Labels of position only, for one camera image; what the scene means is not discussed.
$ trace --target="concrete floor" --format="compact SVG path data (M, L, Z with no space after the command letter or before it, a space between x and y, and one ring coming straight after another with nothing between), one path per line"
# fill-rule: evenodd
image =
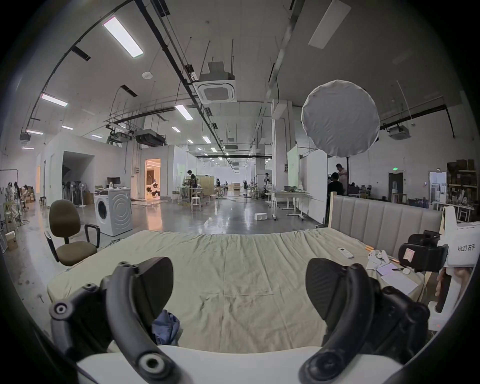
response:
M29 222L17 231L18 249L7 251L4 259L18 295L33 319L49 334L51 303L47 283L67 267L55 261L44 236L49 230L48 209L41 209L38 202L28 206L23 219ZM96 224L93 205L78 208L78 212L82 224ZM268 213L268 219L255 221L254 214L261 212ZM123 239L144 229L192 234L259 234L310 229L318 224L309 218L302 221L297 216L286 216L291 211L281 209L276 210L278 220L274 221L271 213L272 209L263 200L245 199L238 192L230 192L226 198L204 205L201 211L195 207L193 212L190 205L182 206L172 201L154 206L132 205L133 230L116 237L102 234L100 246L105 248L114 239ZM95 239L94 231L90 238ZM83 228L70 239L85 240ZM53 241L56 247L63 244L61 238L53 238Z

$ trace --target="white remote control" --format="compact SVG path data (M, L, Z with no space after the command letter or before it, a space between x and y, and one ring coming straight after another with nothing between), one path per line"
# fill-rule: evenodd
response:
M338 250L344 255L347 259L353 259L353 255L347 251L345 248L338 248Z

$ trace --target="upholstered headboard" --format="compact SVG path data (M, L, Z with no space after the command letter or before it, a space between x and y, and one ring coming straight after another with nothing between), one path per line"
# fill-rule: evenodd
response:
M333 197L329 227L396 257L408 237L439 231L442 213L432 209L356 197Z

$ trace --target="beige bed sheet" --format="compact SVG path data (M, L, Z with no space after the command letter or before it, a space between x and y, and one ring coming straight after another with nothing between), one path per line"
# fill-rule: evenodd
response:
M354 258L346 259L339 247ZM173 263L166 309L180 319L179 345L227 353L320 346L326 327L305 290L308 261L367 264L365 245L332 228L266 235L142 231L53 278L48 294L52 301L65 298L87 282L99 284L120 261L138 264L155 256ZM409 277L419 284L410 295L416 299L422 279Z

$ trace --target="olive green chair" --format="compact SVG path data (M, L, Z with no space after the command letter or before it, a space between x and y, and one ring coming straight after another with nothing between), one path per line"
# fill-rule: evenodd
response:
M50 206L49 214L50 230L56 237L63 237L65 244L55 249L52 237L45 232L50 250L58 263L66 266L72 266L83 259L96 253L100 246L100 228L93 224L85 224L85 236L87 241L75 241L70 243L69 237L80 232L80 216L73 203L69 200L57 200ZM96 230L96 245L90 243L88 228Z

